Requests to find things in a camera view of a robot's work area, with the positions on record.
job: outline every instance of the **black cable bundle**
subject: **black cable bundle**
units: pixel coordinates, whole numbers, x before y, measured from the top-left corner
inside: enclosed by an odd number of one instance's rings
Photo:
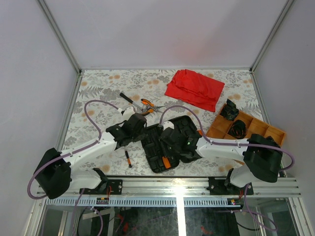
[[[228,134],[233,136],[236,139],[243,139],[247,135],[247,128],[246,124],[241,121],[240,119],[236,120],[230,130],[228,131]]]

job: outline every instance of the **floral tablecloth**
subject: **floral tablecloth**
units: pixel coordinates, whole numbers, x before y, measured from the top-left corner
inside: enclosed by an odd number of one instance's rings
[[[92,99],[111,102],[118,107],[126,108],[130,104],[119,96],[123,92],[140,104],[141,98],[146,98],[157,106],[184,105],[192,109],[201,119],[205,132],[218,115],[222,105],[229,98],[237,107],[260,120],[261,110],[252,85],[248,70],[195,70],[198,73],[225,83],[223,92],[216,106],[216,112],[202,110],[193,105],[165,96],[167,84],[172,80],[177,70],[86,70],[79,93],[74,105],[71,121],[64,142],[64,149],[75,147],[97,137],[97,131],[84,114],[84,104]],[[91,103],[88,114],[104,131],[107,127],[122,122],[122,116],[110,106]],[[182,108],[168,111],[164,120],[188,115],[196,119],[190,112]],[[159,122],[160,114],[146,116],[148,126]],[[175,169],[161,174],[155,174],[149,167],[141,142],[128,145],[132,168],[128,167],[123,148],[111,154],[97,157],[94,161],[86,162],[82,170],[99,167],[108,175],[143,175],[143,176],[226,176],[232,167],[240,165],[226,158],[201,158],[190,164],[180,163]]]

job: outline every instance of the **white wall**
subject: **white wall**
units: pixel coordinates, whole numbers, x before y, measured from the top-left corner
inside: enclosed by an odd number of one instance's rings
[[[315,1],[298,0],[260,63],[256,77],[271,123],[287,131],[298,179],[315,227]]]
[[[0,235],[22,233],[28,180],[56,145],[75,77],[36,1],[1,1]]]
[[[250,67],[286,0],[46,0],[82,68]]]

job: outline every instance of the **orange tool handle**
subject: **orange tool handle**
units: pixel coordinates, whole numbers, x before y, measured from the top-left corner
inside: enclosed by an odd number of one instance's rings
[[[152,102],[150,102],[149,100],[147,99],[141,99],[141,102],[144,104],[144,105],[150,105],[151,107],[154,107],[154,104]]]

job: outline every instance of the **wooden compartment organizer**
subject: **wooden compartment organizer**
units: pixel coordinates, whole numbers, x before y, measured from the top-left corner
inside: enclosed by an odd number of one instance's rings
[[[212,123],[210,129],[207,132],[207,136],[210,138],[217,139],[236,139],[228,134],[230,127],[233,122],[240,119],[243,121],[247,128],[247,135],[245,138],[250,138],[252,134],[260,134],[263,137],[271,136],[277,144],[282,146],[284,142],[284,138],[286,133],[280,129],[277,129],[265,122],[258,120],[240,110],[240,113],[235,118],[234,121],[230,121],[221,116],[221,111],[219,115],[216,117],[215,121]]]

